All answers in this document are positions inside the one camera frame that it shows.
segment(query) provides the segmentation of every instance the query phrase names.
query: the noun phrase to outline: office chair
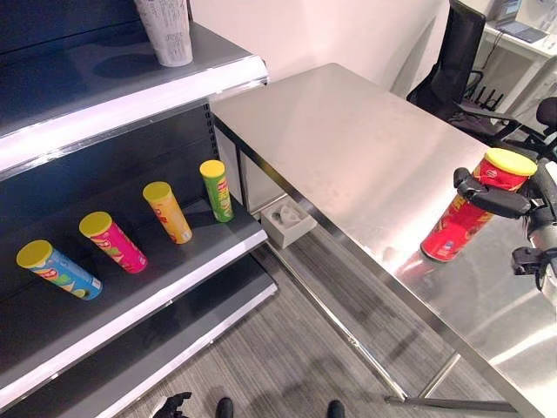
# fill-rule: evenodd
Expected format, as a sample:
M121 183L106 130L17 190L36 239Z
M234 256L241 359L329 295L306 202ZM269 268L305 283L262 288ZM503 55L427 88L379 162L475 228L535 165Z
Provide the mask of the office chair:
M410 103L445 121L461 111L459 105L466 88L470 87L468 79L473 73L473 62L486 24L484 15L458 0L449 0L449 4L445 36L437 63L406 97Z
M481 109L474 102L463 100L465 92L483 77L481 71L473 71L472 67L486 18L458 0L449 0L449 3L449 16L437 63L406 100L484 144L508 149L518 146L521 150L531 151L532 155L550 153L554 158L553 148L557 143L546 145L544 142L545 137L555 131L557 103L554 98L544 100L538 109L538 120L547 126L543 134L524 126L512 116ZM478 77L469 84L471 74ZM527 139L504 141L517 130L525 132Z

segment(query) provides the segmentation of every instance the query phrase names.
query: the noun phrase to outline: laptop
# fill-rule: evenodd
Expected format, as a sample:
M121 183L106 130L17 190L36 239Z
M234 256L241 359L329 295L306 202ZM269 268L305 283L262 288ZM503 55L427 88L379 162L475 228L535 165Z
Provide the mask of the laptop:
M547 33L543 30L514 20L519 13L520 2L521 0L506 0L503 3L499 18L495 22L495 29L529 44L546 37Z

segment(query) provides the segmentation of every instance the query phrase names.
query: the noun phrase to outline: stainless steel table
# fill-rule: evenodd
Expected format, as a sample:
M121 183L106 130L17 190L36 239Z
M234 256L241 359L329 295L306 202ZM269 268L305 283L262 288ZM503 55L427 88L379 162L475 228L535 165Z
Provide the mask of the stainless steel table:
M445 265L419 250L455 193L453 170L474 168L483 144L336 64L212 109L242 152L456 350L412 397L364 349L393 391L389 401L515 412L428 396L462 355L521 415L557 416L555 308L509 266L511 251L527 244L520 222L492 220Z

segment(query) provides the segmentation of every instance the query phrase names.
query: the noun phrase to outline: shelf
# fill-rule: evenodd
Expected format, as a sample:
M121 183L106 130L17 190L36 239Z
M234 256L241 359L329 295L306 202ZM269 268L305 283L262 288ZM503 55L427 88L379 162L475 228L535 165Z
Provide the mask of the shelf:
M138 230L133 239L149 260L139 274L91 244L93 260L80 264L94 265L104 283L94 300L37 280L0 304L0 411L264 242L261 226L233 208L234 219L220 224L204 200L187 206L193 238L182 246L159 223Z
M248 255L2 417L111 417L276 291L271 277Z
M191 44L192 63L166 68L141 28L0 68L0 177L105 140L121 126L267 79L260 57L199 24L191 24Z

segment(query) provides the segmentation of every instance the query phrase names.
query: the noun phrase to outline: gloved hand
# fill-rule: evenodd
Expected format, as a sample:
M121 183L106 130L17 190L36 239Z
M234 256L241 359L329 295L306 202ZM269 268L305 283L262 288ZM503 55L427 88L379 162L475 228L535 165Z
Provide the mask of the gloved hand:
M191 392L175 394L174 396L166 398L166 400L162 398L149 418L188 418L183 415L181 411L178 411L178 408L182 406L184 400L190 398Z

